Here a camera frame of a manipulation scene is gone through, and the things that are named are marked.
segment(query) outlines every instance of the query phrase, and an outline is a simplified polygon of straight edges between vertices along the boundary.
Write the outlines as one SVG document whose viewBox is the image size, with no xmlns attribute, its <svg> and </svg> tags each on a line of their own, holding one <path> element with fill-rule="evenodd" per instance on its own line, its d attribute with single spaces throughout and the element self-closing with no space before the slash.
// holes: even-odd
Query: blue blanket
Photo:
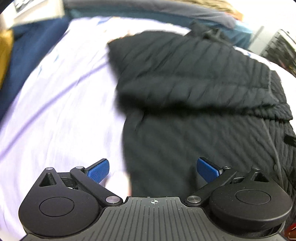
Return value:
<svg viewBox="0 0 296 241">
<path fill-rule="evenodd" d="M 30 73 L 61 39 L 68 25 L 68 18 L 58 18 L 12 28 L 15 42 L 10 65 L 0 89 L 0 121 Z"/>
</svg>

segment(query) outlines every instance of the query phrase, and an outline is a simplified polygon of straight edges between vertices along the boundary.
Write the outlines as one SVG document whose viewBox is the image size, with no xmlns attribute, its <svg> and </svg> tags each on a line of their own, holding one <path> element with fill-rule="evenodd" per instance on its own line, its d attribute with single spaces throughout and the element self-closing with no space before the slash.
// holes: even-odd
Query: white bedsheet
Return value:
<svg viewBox="0 0 296 241">
<path fill-rule="evenodd" d="M 106 44 L 152 29 L 181 34 L 189 31 L 154 20 L 74 20 L 63 39 L 31 73 L 0 129 L 1 230 L 16 239 L 25 235 L 18 208 L 46 167 L 68 172 L 107 158 L 110 173 L 106 187 L 125 199 L 129 192 L 121 145 L 125 116 L 116 108 L 117 80 L 108 63 Z M 251 57 L 278 71 L 288 102 L 295 103 L 291 93 L 296 79 L 265 59 Z M 296 114 L 296 104 L 291 107 Z"/>
</svg>

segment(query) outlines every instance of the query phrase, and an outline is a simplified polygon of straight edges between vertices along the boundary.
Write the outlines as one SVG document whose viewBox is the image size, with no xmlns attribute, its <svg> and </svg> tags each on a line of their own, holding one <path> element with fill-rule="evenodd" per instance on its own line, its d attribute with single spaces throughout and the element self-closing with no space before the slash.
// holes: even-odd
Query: navy blue fabric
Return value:
<svg viewBox="0 0 296 241">
<path fill-rule="evenodd" d="M 131 7 L 124 6 L 100 6 L 100 7 L 84 7 L 84 8 L 65 8 L 67 15 L 71 18 L 83 18 L 83 17 L 95 17 L 95 16 L 118 16 L 128 18 L 148 18 L 154 19 L 163 23 L 171 23 L 188 28 L 194 18 L 174 15 L 163 12 L 154 12 L 148 10 L 140 10 Z M 199 23 L 202 23 L 209 27 L 221 29 L 225 35 L 231 40 L 231 43 L 237 47 L 248 49 L 252 31 L 248 27 L 244 26 L 243 23 L 237 21 L 234 29 L 229 29 L 222 24 L 198 19 Z"/>
<path fill-rule="evenodd" d="M 0 121 L 30 73 L 61 39 L 68 25 L 69 18 L 66 17 L 12 28 L 15 42 L 10 65 L 0 89 Z"/>
</svg>

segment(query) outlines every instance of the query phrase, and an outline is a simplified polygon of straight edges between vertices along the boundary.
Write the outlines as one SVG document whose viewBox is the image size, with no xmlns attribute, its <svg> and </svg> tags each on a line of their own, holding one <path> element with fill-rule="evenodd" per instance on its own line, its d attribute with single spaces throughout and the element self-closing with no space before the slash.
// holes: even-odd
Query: quilted jacket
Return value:
<svg viewBox="0 0 296 241">
<path fill-rule="evenodd" d="M 132 195 L 187 197 L 204 156 L 242 173 L 259 167 L 295 201 L 292 114 L 275 71 L 194 34 L 143 32 L 109 48 Z M 287 223 L 294 216 L 295 206 Z"/>
</svg>

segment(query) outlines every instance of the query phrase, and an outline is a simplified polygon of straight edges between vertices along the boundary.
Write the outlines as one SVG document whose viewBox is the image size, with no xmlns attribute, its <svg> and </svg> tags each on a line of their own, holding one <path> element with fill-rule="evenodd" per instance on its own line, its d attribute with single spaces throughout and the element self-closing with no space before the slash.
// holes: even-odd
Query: textured blue pad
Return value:
<svg viewBox="0 0 296 241">
<path fill-rule="evenodd" d="M 109 161 L 104 160 L 89 170 L 87 176 L 97 183 L 100 183 L 109 173 Z"/>
<path fill-rule="evenodd" d="M 207 183 L 210 183 L 219 176 L 218 170 L 200 158 L 196 162 L 196 170 Z"/>
</svg>

